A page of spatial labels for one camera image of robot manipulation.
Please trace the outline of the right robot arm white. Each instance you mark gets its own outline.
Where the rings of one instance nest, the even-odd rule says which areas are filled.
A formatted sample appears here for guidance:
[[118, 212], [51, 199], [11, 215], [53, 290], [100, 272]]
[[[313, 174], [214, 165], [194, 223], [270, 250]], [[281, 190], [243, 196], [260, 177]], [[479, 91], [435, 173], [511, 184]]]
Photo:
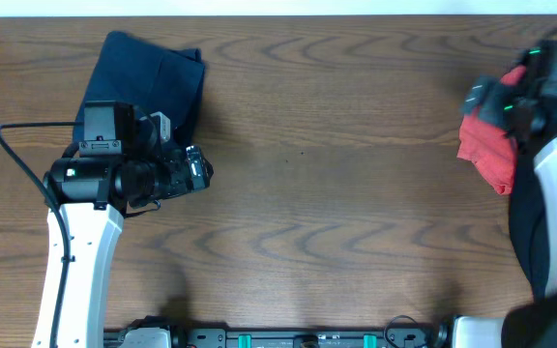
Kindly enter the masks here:
[[458, 156], [509, 191], [512, 246], [534, 301], [503, 318], [457, 316], [437, 344], [557, 347], [557, 41], [538, 41], [500, 79], [477, 79], [461, 112]]

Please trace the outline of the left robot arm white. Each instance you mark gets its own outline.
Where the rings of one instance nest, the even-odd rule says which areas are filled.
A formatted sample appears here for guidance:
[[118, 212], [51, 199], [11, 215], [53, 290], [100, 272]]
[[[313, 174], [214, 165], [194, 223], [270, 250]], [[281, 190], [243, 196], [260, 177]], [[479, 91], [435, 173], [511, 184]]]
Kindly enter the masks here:
[[84, 141], [46, 172], [55, 198], [35, 347], [100, 347], [111, 263], [124, 221], [162, 201], [206, 189], [213, 168], [201, 149], [116, 150]]

